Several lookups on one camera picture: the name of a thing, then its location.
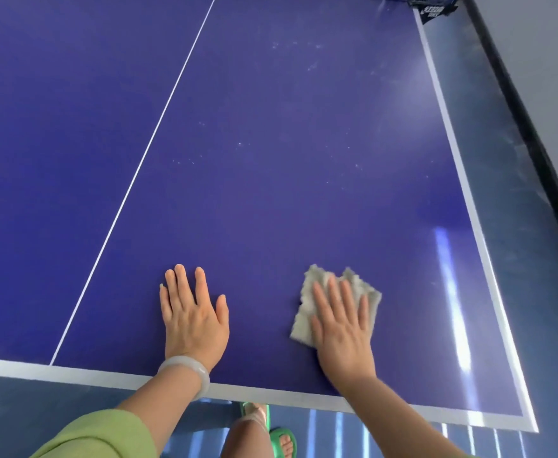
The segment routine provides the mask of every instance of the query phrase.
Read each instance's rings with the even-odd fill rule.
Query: slide sandal
[[[245,405],[249,402],[241,402],[241,415],[245,415]],[[284,427],[278,427],[276,429],[270,430],[270,406],[266,405],[266,429],[270,432],[270,443],[273,445],[273,451],[275,452],[275,458],[285,458],[283,454],[283,448],[281,448],[281,436],[286,435],[292,440],[293,452],[292,458],[296,458],[296,438],[293,436],[292,431]]]

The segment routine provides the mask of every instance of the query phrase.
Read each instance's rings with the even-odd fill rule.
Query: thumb
[[[226,303],[226,296],[221,295],[217,298],[215,303],[215,314],[217,315],[217,321],[220,325],[228,327],[228,304]]]
[[[315,343],[315,347],[319,349],[323,344],[323,327],[321,326],[321,322],[317,315],[313,315],[311,317],[311,331],[313,332],[313,342]]]

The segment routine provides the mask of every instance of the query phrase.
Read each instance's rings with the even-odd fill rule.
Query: light green shirt
[[[69,423],[31,458],[157,458],[145,424],[124,410],[101,410]]]

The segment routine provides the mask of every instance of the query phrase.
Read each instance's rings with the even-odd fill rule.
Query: person
[[[200,267],[195,278],[195,296],[182,265],[168,270],[167,286],[161,284],[165,357],[188,357],[211,372],[228,344],[228,306],[226,296],[221,295],[214,309]],[[327,294],[319,284],[313,292],[318,316],[311,318],[311,329],[321,368],[366,425],[383,455],[466,456],[376,377],[366,296],[355,310],[349,283],[337,284],[334,276],[329,279]],[[117,408],[82,416],[67,425],[33,457],[157,457],[202,385],[203,377],[190,365],[169,364]],[[275,436],[273,444],[266,405],[247,403],[242,411],[244,415],[228,433],[222,458],[295,458],[297,444],[288,430]]]

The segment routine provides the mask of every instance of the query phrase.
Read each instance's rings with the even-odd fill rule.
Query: blue floor
[[[465,10],[426,30],[540,427],[445,432],[481,457],[558,457],[558,224]],[[0,457],[27,456],[77,416],[128,394],[0,378]],[[222,402],[192,404],[165,455],[218,456],[237,415]],[[272,420],[294,431],[301,458],[381,456],[352,415],[274,407]]]

